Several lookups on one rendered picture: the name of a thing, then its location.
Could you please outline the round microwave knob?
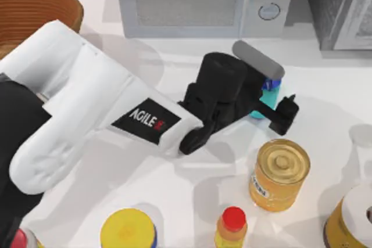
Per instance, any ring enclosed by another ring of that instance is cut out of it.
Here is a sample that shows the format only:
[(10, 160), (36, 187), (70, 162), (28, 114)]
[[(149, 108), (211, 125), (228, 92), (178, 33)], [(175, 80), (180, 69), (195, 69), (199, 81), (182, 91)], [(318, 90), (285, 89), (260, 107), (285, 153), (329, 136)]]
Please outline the round microwave knob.
[(280, 13), (281, 8), (276, 3), (262, 5), (258, 10), (259, 17), (265, 21), (276, 19)]

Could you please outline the yellow can with gold lid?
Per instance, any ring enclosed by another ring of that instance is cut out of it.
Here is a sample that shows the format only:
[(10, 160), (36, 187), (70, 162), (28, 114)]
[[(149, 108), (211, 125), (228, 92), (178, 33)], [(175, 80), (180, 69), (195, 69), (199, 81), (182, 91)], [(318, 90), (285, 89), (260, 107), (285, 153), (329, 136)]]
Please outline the yellow can with gold lid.
[(267, 211), (285, 211), (294, 204), (309, 171), (310, 159), (301, 146), (288, 139), (270, 140), (258, 150), (250, 196)]

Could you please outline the yellow bottle with red cap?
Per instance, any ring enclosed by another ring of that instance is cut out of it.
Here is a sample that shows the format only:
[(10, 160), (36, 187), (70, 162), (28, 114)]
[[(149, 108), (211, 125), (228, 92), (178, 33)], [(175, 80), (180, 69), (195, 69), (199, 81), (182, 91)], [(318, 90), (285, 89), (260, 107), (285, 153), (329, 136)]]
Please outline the yellow bottle with red cap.
[(242, 248), (247, 230), (244, 211), (237, 206), (227, 207), (216, 225), (215, 248)]

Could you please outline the gold can with white lid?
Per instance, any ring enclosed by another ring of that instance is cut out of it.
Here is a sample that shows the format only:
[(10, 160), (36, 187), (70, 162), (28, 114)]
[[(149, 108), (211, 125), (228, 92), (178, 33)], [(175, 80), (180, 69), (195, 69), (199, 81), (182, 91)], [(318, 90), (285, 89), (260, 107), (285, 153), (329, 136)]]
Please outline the gold can with white lid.
[(326, 248), (372, 248), (372, 182), (353, 187), (324, 226)]

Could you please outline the pale microwave oven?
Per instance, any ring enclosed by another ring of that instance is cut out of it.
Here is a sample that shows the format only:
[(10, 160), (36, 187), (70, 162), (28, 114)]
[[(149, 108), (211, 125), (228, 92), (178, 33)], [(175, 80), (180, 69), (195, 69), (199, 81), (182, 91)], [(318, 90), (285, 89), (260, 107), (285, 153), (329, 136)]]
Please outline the pale microwave oven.
[[(128, 38), (260, 38), (282, 33), (291, 0), (119, 0)], [(262, 5), (280, 15), (262, 20)]]

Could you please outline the blue can with yellow lid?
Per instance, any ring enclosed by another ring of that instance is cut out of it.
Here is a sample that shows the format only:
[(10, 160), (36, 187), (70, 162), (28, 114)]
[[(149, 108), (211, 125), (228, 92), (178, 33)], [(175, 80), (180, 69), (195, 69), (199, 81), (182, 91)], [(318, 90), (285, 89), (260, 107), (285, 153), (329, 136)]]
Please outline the blue can with yellow lid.
[(100, 231), (101, 248), (157, 248), (158, 233), (152, 219), (135, 208), (111, 214)]

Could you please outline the grey cabinet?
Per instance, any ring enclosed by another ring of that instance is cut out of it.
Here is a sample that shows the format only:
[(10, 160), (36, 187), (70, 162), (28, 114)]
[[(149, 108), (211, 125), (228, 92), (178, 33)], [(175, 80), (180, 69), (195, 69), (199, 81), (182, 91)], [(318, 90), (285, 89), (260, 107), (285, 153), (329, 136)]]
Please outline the grey cabinet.
[(322, 51), (372, 51), (372, 0), (308, 0)]

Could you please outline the brown woven basket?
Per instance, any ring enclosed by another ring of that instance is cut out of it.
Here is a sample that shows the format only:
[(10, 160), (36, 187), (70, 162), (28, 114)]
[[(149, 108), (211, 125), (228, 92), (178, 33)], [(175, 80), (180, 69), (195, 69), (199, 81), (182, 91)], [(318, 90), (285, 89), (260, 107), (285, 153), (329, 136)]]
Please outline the brown woven basket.
[(0, 59), (53, 20), (79, 33), (83, 17), (79, 0), (0, 0)]

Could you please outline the teal bottle with blue cap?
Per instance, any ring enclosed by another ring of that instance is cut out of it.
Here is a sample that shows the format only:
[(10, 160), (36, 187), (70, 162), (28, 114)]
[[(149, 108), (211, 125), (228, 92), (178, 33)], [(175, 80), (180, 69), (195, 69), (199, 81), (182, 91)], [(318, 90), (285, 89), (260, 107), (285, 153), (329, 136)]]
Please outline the teal bottle with blue cap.
[(260, 101), (274, 109), (277, 103), (278, 93), (281, 87), (281, 80), (266, 79), (262, 86)]

